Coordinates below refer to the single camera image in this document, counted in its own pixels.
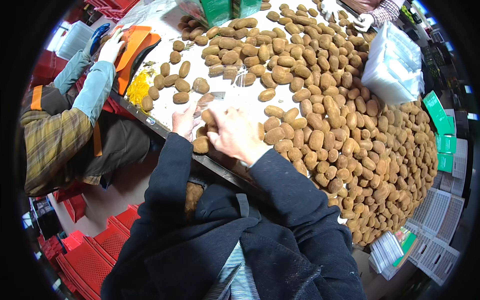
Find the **black jacket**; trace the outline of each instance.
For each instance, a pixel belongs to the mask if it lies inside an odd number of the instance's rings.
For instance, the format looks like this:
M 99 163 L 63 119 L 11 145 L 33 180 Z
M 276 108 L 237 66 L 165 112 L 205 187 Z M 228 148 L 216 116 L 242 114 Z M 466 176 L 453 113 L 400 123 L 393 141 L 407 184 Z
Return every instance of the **black jacket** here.
M 338 207 L 274 150 L 250 175 L 276 224 L 242 217 L 185 227 L 171 212 L 184 209 L 191 155 L 187 140 L 169 134 L 102 299 L 202 299 L 238 240 L 263 300 L 366 299 Z

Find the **white cotton glove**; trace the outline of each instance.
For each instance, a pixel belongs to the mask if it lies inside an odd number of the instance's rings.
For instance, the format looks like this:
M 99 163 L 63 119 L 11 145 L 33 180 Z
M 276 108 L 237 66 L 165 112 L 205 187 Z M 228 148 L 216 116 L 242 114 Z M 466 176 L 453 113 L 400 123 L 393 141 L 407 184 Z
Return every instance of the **white cotton glove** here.
M 322 5 L 320 7 L 322 8 L 322 13 L 325 14 L 325 20 L 327 22 L 332 15 L 336 21 L 339 20 L 338 11 L 337 11 L 338 5 L 336 3 L 336 0 L 323 0 Z
M 353 20 L 355 29 L 359 32 L 367 32 L 373 22 L 373 16 L 369 13 L 362 13 L 358 19 Z
M 112 35 L 112 38 L 105 42 L 103 48 L 100 50 L 100 55 L 98 56 L 98 61 L 108 61 L 114 63 L 117 60 L 117 56 L 120 50 L 125 45 L 125 41 L 120 39 L 123 36 L 121 28 L 117 29 Z

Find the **human hand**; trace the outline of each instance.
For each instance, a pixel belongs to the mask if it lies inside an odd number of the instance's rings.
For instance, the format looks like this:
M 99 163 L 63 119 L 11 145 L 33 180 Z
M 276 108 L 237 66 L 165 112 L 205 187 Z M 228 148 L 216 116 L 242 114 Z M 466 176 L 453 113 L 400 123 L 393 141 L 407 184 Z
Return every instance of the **human hand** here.
M 193 141 L 193 128 L 200 123 L 200 119 L 193 119 L 196 107 L 197 103 L 192 102 L 186 110 L 176 111 L 172 115 L 172 132 L 183 136 L 189 142 Z
M 110 23 L 103 24 L 93 32 L 92 37 L 88 40 L 84 52 L 89 55 L 94 55 L 100 47 L 100 40 L 102 35 L 110 29 Z
M 339 20 L 337 11 L 338 5 L 336 3 L 336 0 L 323 0 L 320 8 L 322 9 L 322 13 L 325 14 L 325 20 L 327 22 L 332 15 L 336 21 Z
M 120 39 L 123 36 L 121 28 L 117 29 L 112 35 L 112 38 L 105 42 L 103 48 L 100 50 L 100 55 L 98 56 L 98 61 L 108 61 L 114 63 L 117 60 L 117 56 L 120 50 L 125 46 L 125 41 Z
M 260 159 L 269 147 L 260 141 L 258 128 L 247 118 L 244 108 L 229 107 L 225 112 L 219 108 L 209 108 L 215 118 L 218 133 L 207 132 L 216 150 L 244 161 L 251 166 Z
M 362 13 L 358 19 L 353 20 L 355 29 L 359 32 L 367 32 L 373 22 L 373 16 L 369 13 Z

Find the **cardboard box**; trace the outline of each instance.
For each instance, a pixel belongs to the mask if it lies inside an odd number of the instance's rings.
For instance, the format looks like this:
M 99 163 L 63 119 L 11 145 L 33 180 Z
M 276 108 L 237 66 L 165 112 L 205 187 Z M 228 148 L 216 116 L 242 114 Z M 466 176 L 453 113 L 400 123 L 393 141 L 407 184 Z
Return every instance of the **cardboard box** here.
M 425 96 L 423 103 L 425 104 L 439 135 L 455 133 L 453 118 L 451 118 L 451 120 L 448 119 L 445 110 L 434 91 L 429 92 Z
M 452 135 L 435 134 L 435 143 L 437 145 L 437 152 L 451 154 L 456 152 L 456 137 Z
M 453 155 L 447 153 L 437 153 L 438 170 L 444 172 L 452 172 Z
M 175 0 L 180 9 L 205 28 L 220 26 L 232 18 L 231 0 Z
M 262 0 L 232 0 L 234 18 L 245 18 L 260 10 Z

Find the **green cardboard box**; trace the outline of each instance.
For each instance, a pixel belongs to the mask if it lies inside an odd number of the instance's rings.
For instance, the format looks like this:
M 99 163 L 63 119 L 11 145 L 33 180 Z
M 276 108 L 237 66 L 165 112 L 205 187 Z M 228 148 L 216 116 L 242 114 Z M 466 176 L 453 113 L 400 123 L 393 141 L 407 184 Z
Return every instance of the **green cardboard box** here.
M 437 144 L 437 152 L 451 154 L 456 152 L 456 137 L 452 135 L 435 134 L 435 143 Z
M 440 100 L 438 100 L 438 97 L 434 91 L 429 92 L 425 96 L 423 103 L 425 104 L 425 107 L 427 108 L 430 118 L 435 124 L 439 135 L 455 133 L 453 118 L 450 122 L 445 114 L 445 110 L 442 107 Z
M 232 0 L 234 18 L 245 18 L 260 10 L 262 0 Z
M 220 26 L 232 18 L 231 0 L 175 0 L 180 9 L 205 28 Z
M 438 170 L 445 172 L 452 172 L 453 155 L 447 153 L 437 153 Z

